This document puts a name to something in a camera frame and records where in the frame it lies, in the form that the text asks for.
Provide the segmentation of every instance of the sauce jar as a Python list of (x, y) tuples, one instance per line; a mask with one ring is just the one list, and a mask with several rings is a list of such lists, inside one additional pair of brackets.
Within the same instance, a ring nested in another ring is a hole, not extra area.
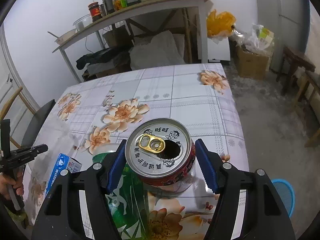
[(125, 7), (127, 7), (127, 0), (112, 0), (113, 7), (115, 8), (115, 11), (121, 10)]
[(98, 2), (93, 2), (93, 3), (89, 4), (88, 8), (89, 8), (90, 14), (92, 16), (93, 22), (102, 18)]

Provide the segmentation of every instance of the blue basket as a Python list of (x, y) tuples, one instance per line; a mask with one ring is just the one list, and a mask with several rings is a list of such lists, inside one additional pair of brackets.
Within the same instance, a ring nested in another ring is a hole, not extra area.
[(288, 212), (289, 217), (292, 216), (295, 204), (294, 190), (293, 187), (284, 179), (273, 179), (273, 186), (276, 188), (285, 209)]

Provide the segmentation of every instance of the aluminum can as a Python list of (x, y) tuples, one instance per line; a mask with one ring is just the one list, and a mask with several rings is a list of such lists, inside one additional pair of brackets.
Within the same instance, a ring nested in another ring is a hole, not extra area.
[[(160, 148), (162, 141), (165, 148), (158, 154), (150, 152), (143, 148), (145, 138), (151, 148)], [(125, 157), (143, 182), (163, 190), (184, 191), (195, 176), (195, 145), (187, 128), (170, 118), (152, 119), (138, 126), (127, 140)]]

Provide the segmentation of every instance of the orange bag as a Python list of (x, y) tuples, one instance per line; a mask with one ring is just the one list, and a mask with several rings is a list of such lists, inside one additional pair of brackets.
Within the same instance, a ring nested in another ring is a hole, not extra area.
[(207, 17), (208, 37), (228, 37), (232, 34), (232, 25), (235, 24), (236, 18), (230, 12), (222, 12), (216, 15), (213, 10)]

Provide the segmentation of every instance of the pull tab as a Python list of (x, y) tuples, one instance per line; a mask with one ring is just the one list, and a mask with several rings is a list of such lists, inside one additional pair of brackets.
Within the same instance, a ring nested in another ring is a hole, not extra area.
[(148, 152), (158, 154), (164, 150), (165, 142), (160, 137), (145, 133), (139, 139), (139, 147)]

